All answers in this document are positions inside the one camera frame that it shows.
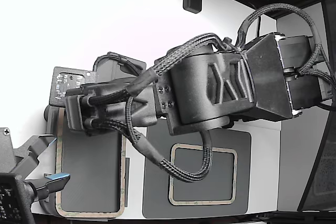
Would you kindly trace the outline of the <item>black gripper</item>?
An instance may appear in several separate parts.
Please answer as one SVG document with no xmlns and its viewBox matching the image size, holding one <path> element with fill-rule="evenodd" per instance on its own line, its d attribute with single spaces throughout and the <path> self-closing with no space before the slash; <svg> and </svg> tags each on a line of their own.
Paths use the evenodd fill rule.
<svg viewBox="0 0 336 224">
<path fill-rule="evenodd" d="M 99 82 L 99 70 L 109 62 L 120 67 L 117 76 Z M 136 97 L 127 91 L 127 86 L 144 72 L 145 66 L 114 52 L 98 57 L 92 67 L 93 81 L 65 92 L 68 128 L 87 134 L 116 130 L 130 135 L 130 127 L 157 124 L 153 87 L 147 86 Z"/>
</svg>

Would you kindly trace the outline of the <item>dark grey spare gripper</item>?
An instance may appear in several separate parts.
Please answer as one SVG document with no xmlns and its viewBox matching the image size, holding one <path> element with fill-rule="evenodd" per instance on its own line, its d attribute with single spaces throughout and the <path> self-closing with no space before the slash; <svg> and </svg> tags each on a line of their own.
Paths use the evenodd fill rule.
<svg viewBox="0 0 336 224">
<path fill-rule="evenodd" d="M 13 149 L 9 128 L 2 127 L 0 134 L 1 173 L 14 174 L 26 178 L 39 164 L 38 156 L 57 139 L 52 134 L 33 135 L 22 146 Z M 58 173 L 40 179 L 25 180 L 25 192 L 31 201 L 48 198 L 52 193 L 61 191 L 70 180 L 70 174 Z"/>
</svg>

